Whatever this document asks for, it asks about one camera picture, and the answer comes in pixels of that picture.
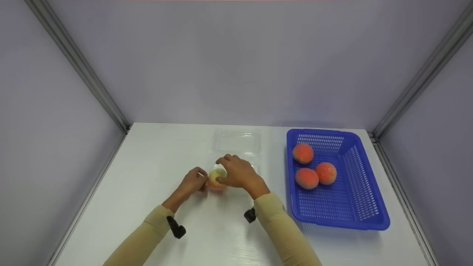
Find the beige sleeve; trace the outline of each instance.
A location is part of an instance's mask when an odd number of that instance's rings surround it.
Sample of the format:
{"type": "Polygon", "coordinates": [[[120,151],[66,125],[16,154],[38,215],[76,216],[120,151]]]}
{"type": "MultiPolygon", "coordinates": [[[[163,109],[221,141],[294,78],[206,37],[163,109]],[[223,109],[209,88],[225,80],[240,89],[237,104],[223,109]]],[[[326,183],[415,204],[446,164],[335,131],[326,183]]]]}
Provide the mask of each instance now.
{"type": "Polygon", "coordinates": [[[257,198],[254,209],[284,266],[322,265],[307,238],[284,211],[276,194],[271,192],[257,198]]]}
{"type": "Polygon", "coordinates": [[[169,231],[167,216],[174,217],[174,213],[161,205],[156,207],[117,247],[104,266],[142,266],[169,231]]]}

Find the orange peach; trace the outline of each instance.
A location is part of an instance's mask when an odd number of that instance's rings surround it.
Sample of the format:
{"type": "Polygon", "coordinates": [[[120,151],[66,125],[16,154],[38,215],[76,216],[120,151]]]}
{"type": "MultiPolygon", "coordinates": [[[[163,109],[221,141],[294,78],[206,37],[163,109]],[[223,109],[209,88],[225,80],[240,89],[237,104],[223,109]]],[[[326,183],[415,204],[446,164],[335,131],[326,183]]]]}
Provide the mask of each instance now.
{"type": "Polygon", "coordinates": [[[329,162],[323,162],[315,168],[320,184],[330,185],[337,178],[337,169],[329,162]]]}
{"type": "Polygon", "coordinates": [[[224,169],[217,168],[209,173],[209,180],[207,181],[207,187],[213,190],[223,191],[227,188],[226,185],[217,182],[217,177],[227,177],[227,172],[224,169]]]}
{"type": "Polygon", "coordinates": [[[297,144],[292,150],[292,157],[301,164],[308,164],[314,157],[314,150],[309,144],[297,144]]]}
{"type": "Polygon", "coordinates": [[[319,184],[319,176],[309,168],[301,168],[296,172],[296,182],[305,189],[313,189],[319,184]]]}

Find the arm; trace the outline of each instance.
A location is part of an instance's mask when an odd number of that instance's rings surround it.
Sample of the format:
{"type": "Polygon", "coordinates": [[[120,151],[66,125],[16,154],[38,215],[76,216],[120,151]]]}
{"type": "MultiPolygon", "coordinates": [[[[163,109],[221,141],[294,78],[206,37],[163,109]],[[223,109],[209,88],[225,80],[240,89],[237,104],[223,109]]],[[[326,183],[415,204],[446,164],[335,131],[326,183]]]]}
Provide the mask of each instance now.
{"type": "Polygon", "coordinates": [[[284,266],[322,266],[306,237],[284,211],[276,194],[258,197],[254,201],[254,209],[284,266]]]}
{"type": "Polygon", "coordinates": [[[189,171],[172,195],[149,213],[105,261],[104,266],[142,266],[170,229],[166,217],[174,217],[191,194],[202,190],[207,179],[207,173],[199,167],[189,171]]]}
{"type": "Polygon", "coordinates": [[[237,155],[225,155],[217,160],[228,172],[218,177],[219,183],[242,187],[254,199],[256,217],[268,233],[284,266],[321,266],[319,258],[299,227],[284,211],[281,200],[271,193],[251,164],[237,155]]]}

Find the white tabletop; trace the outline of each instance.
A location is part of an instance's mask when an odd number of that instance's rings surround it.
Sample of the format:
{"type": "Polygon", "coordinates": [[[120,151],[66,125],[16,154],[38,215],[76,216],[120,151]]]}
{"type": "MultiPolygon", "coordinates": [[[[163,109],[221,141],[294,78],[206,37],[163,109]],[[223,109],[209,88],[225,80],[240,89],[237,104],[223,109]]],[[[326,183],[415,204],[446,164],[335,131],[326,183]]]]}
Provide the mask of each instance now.
{"type": "MultiPolygon", "coordinates": [[[[70,236],[56,266],[102,265],[148,213],[177,187],[188,170],[206,167],[217,128],[261,133],[259,172],[286,204],[285,147],[288,127],[135,123],[70,236]]],[[[358,231],[298,224],[324,266],[426,266],[368,134],[357,134],[383,195],[391,226],[358,231]]],[[[248,224],[246,195],[193,195],[176,220],[182,239],[168,233],[145,265],[281,265],[261,225],[248,224]]]]}

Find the blue plastic basket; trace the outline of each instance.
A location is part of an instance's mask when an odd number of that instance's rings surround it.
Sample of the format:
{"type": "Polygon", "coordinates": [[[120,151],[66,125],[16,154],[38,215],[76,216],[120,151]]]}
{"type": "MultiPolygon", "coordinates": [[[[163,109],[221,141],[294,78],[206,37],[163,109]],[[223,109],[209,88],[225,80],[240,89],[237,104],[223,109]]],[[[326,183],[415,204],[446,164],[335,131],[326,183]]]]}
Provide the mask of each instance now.
{"type": "Polygon", "coordinates": [[[287,133],[289,194],[294,217],[301,222],[360,230],[385,230],[389,216],[360,138],[350,132],[291,129],[287,133]],[[292,158],[299,143],[314,149],[314,158],[302,165],[292,158]],[[315,169],[321,162],[337,168],[331,185],[306,190],[294,176],[297,170],[315,169]]]}

